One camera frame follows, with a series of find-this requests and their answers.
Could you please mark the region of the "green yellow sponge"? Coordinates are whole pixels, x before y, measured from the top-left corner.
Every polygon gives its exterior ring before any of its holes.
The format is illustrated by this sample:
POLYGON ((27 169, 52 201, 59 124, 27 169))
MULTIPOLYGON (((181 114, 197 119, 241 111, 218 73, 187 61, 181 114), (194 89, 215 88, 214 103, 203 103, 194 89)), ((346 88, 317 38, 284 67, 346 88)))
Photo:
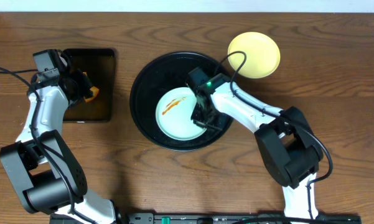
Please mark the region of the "green yellow sponge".
POLYGON ((83 72, 83 74, 84 74, 84 76, 86 77, 86 79, 88 81, 88 85, 87 86, 88 86, 89 91, 90 91, 89 94, 87 94, 87 95, 85 95, 83 97, 83 99, 84 99, 84 101, 86 103, 88 103, 88 102, 93 101, 98 96, 98 94, 100 92, 100 89, 97 88, 96 86, 93 86, 91 80, 89 79, 89 77, 87 75, 87 72, 83 72))

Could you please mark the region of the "light green plate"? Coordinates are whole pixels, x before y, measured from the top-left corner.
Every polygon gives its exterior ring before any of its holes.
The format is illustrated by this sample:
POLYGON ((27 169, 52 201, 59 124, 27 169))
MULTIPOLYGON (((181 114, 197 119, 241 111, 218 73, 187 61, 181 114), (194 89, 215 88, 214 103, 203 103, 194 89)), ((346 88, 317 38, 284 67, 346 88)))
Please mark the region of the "light green plate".
POLYGON ((168 91, 156 106, 156 122, 160 130, 168 137, 189 141, 200 137, 206 128, 201 128, 191 120, 197 99, 188 87, 179 87, 168 91))

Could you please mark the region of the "yellow plate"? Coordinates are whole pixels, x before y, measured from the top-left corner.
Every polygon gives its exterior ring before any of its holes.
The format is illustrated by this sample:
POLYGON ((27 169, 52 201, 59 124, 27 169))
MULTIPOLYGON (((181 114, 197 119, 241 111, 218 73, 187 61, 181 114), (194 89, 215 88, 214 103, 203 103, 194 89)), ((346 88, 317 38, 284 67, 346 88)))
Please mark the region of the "yellow plate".
POLYGON ((236 36, 228 46, 228 61, 246 78, 264 78, 278 67, 281 54, 276 42, 259 32, 245 32, 236 36))

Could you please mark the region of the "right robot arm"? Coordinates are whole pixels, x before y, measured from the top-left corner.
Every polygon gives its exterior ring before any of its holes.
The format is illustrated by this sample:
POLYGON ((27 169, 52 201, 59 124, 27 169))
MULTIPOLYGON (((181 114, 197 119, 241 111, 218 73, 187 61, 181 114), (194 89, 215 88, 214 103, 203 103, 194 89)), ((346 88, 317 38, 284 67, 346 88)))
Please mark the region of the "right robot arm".
POLYGON ((249 129, 266 170, 283 188, 285 216, 316 219, 319 212, 313 186, 319 181, 319 162, 329 154, 302 111, 263 103, 222 73, 213 78, 190 75, 186 84, 197 98, 192 113, 194 123, 213 129, 214 117, 225 114, 249 129))

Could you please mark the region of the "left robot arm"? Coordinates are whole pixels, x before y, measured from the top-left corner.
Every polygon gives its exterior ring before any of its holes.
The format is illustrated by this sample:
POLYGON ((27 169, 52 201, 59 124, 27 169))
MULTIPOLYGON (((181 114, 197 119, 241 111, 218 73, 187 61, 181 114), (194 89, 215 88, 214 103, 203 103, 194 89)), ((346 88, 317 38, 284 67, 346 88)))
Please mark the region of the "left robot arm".
POLYGON ((62 137, 71 103, 91 98, 95 89, 80 70, 47 75, 28 84, 25 126, 15 143, 0 150, 0 161, 23 208, 81 223, 118 223, 111 200, 88 188, 85 173, 62 137))

